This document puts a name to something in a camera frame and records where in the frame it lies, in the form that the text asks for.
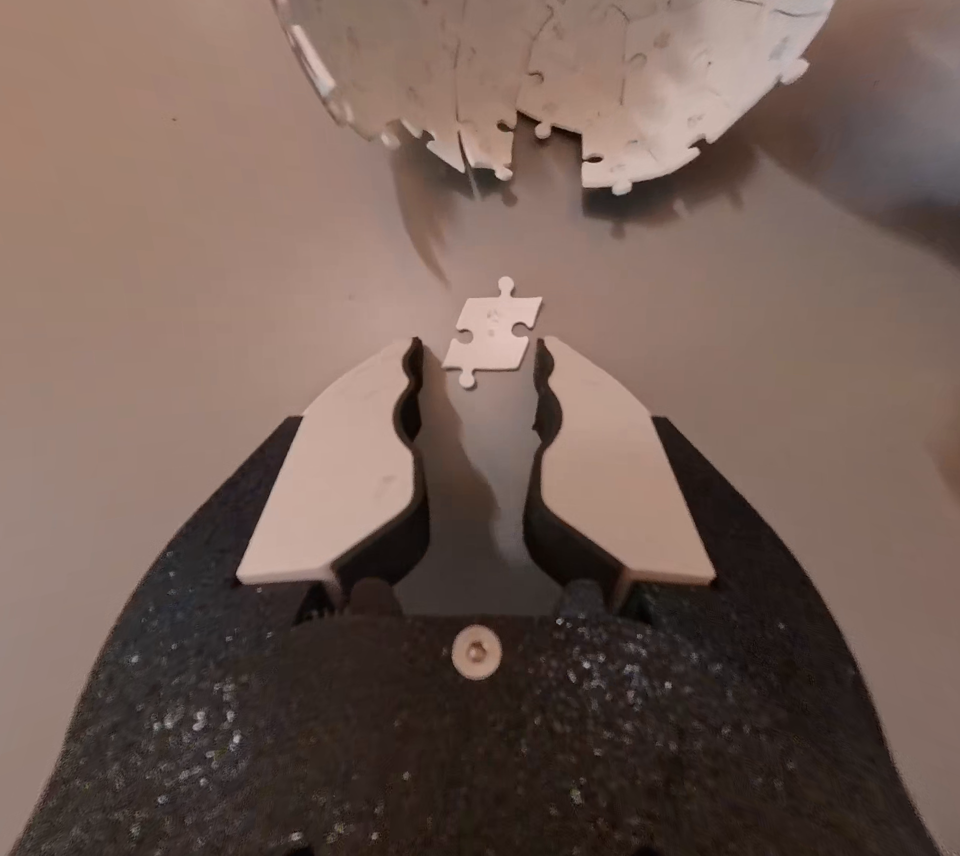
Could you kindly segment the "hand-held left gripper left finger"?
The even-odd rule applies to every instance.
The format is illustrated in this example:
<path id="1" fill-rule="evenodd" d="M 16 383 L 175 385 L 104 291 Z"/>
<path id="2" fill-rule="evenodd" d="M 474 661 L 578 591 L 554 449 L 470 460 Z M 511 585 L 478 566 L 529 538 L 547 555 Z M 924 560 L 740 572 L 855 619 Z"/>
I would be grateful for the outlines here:
<path id="1" fill-rule="evenodd" d="M 419 393 L 425 347 L 399 339 L 303 411 L 235 573 L 245 586 L 321 584 L 336 603 L 365 579 L 395 586 L 425 557 L 429 505 Z"/>

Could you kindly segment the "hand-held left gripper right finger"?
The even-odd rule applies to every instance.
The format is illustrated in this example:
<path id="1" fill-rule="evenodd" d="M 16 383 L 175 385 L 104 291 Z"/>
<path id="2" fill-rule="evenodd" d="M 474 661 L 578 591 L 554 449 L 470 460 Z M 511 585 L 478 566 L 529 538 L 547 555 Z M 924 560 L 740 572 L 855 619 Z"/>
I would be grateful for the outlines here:
<path id="1" fill-rule="evenodd" d="M 607 612 L 636 612 L 643 586 L 711 586 L 714 563 L 649 409 L 556 336 L 536 342 L 534 389 L 523 509 L 534 564 L 562 588 L 591 584 Z"/>

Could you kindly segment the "white puzzle piece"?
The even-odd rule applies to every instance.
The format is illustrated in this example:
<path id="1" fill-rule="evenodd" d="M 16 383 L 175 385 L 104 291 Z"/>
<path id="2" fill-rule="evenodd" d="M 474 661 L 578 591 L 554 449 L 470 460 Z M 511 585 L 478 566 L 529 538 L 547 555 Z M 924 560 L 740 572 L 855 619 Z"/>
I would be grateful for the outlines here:
<path id="1" fill-rule="evenodd" d="M 441 363 L 444 370 L 458 371 L 458 384 L 468 392 L 476 389 L 478 372 L 519 370 L 530 337 L 514 329 L 533 330 L 543 306 L 540 296 L 515 296 L 515 281 L 509 276 L 500 277 L 497 287 L 495 296 L 465 300 L 455 328 L 470 339 L 452 338 Z"/>

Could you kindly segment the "partly built puzzle ball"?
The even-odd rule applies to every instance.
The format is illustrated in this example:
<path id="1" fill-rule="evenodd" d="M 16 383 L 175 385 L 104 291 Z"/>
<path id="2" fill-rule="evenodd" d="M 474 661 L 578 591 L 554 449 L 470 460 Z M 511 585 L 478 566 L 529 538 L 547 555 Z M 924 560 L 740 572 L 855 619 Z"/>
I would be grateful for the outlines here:
<path id="1" fill-rule="evenodd" d="M 329 115 L 454 170 L 514 173 L 523 116 L 587 190 L 669 176 L 807 69 L 835 0 L 272 0 Z"/>

